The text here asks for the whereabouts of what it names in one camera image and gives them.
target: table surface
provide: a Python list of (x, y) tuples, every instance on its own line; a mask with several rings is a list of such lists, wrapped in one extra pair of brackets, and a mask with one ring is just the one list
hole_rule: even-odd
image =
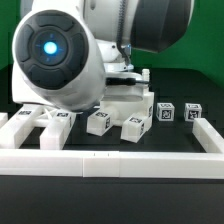
[[(11, 114), (19, 106), (11, 102), (8, 77), (0, 76), (1, 110)], [(174, 122), (158, 122), (132, 144), (120, 140), (120, 128), (103, 138), (85, 133), (87, 113), (78, 117), (67, 149), (116, 148), (120, 151), (202, 152), (191, 134), (192, 123), (183, 119), (184, 103), (200, 103), (202, 116), (224, 134), (224, 91), (197, 71), (152, 69), (156, 102), (172, 102)], [(35, 129), (23, 147), (37, 147)], [(105, 179), (66, 177), (0, 177), (2, 224), (220, 224), (224, 221), (224, 181), (188, 179)]]
[[(151, 90), (155, 92), (153, 126), (137, 144), (121, 140), (120, 127), (111, 128), (103, 137), (86, 133), (87, 118), (94, 112), (90, 111), (77, 116), (64, 149), (204, 153), (192, 134), (193, 123), (184, 120), (185, 103), (201, 104), (202, 117), (224, 136), (224, 90), (194, 70), (152, 69), (151, 72)], [(175, 106), (174, 122), (158, 121), (157, 102)], [(38, 148), (42, 131), (36, 128), (21, 148)]]

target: small cube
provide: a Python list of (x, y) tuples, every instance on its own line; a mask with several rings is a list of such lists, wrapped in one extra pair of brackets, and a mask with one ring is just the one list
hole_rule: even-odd
[(184, 118), (185, 121), (194, 122), (195, 118), (201, 118), (202, 107), (200, 104), (186, 103)]
[(148, 117), (133, 114), (122, 125), (121, 139), (137, 143), (145, 134)]
[(156, 116), (159, 121), (173, 121), (175, 107), (172, 103), (157, 103)]
[(103, 136), (113, 125), (111, 113), (98, 110), (88, 118), (87, 132), (93, 135)]

